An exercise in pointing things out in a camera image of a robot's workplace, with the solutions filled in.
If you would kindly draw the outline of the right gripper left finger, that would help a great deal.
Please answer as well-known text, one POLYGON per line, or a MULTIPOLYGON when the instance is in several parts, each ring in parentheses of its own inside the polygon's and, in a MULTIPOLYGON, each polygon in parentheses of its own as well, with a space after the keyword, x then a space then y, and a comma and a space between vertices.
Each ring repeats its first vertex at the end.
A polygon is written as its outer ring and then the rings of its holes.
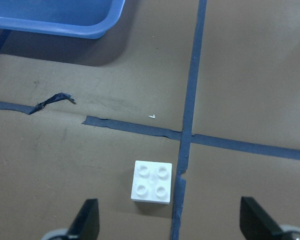
POLYGON ((99 202, 87 199, 66 232, 67 240, 96 240, 100 231, 99 202))

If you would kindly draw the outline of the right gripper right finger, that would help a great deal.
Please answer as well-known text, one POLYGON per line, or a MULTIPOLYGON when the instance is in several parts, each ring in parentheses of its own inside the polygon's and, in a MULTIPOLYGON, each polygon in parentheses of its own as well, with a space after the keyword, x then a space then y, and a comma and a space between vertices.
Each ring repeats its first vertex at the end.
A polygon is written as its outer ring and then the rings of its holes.
POLYGON ((239 228, 246 240, 287 240, 288 237, 271 216, 253 198, 240 199, 239 228))

